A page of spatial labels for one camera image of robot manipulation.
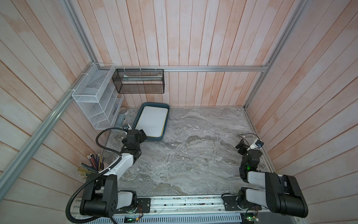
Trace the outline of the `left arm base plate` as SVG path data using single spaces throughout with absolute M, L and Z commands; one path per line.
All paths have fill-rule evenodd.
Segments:
M 150 213 L 151 208 L 151 199 L 147 198 L 138 198 L 137 207 L 123 207 L 118 209 L 115 214 L 125 214 L 125 215 L 139 215 L 140 213 Z

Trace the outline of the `yellow-framed whiteboard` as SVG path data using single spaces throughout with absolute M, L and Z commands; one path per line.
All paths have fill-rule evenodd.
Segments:
M 147 137 L 162 137 L 168 112 L 168 108 L 145 106 L 140 113 L 135 129 L 143 130 Z

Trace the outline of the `teal plastic storage box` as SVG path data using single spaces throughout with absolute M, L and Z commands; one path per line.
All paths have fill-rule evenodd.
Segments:
M 169 112 L 170 112 L 170 106 L 168 104 L 165 104 L 165 103 L 155 103 L 155 102 L 146 102 L 144 104 L 142 104 L 142 106 L 140 107 L 139 109 L 139 112 L 134 120 L 134 123 L 133 123 L 133 128 L 135 129 L 135 126 L 137 124 L 137 121 L 139 119 L 139 116 L 140 116 L 140 113 L 142 112 L 143 108 L 145 106 L 154 106 L 154 107 L 163 107 L 163 108 L 168 108 Z M 166 124 L 165 124 L 165 128 L 164 128 L 164 132 L 163 132 L 163 135 L 162 137 L 160 138 L 152 138 L 152 137 L 147 137 L 147 140 L 148 141 L 161 141 L 163 140 L 164 138 L 164 135 L 165 135 L 165 132 L 166 132 L 166 127 L 167 127 L 167 123 L 168 123 L 168 119 L 169 119 L 169 112 L 168 112 L 168 115 L 167 115 L 167 120 L 166 120 Z

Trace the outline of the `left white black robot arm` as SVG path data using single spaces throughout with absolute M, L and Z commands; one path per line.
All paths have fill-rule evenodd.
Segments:
M 118 182 L 122 175 L 141 156 L 140 144 L 147 136 L 143 130 L 118 130 L 124 131 L 126 137 L 122 140 L 121 151 L 105 147 L 99 142 L 96 144 L 102 149 L 114 152 L 118 158 L 106 169 L 88 176 L 83 192 L 80 214 L 84 216 L 112 217 L 116 211 L 125 210 L 132 212 L 137 210 L 137 194 L 135 191 L 118 189 Z

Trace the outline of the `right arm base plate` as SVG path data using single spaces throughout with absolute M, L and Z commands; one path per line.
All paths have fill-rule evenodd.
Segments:
M 226 211 L 260 211 L 262 206 L 251 203 L 246 200 L 245 196 L 224 193 L 221 195 Z

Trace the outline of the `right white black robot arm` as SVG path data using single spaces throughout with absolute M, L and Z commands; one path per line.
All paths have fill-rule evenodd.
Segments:
M 237 196 L 238 207 L 248 210 L 260 205 L 272 213 L 307 217 L 308 205 L 294 176 L 257 170 L 260 157 L 263 155 L 261 151 L 263 145 L 264 143 L 258 138 L 251 145 L 242 138 L 236 146 L 238 153 L 242 155 L 239 167 L 240 178 L 246 183 L 260 187 L 260 189 L 242 187 Z

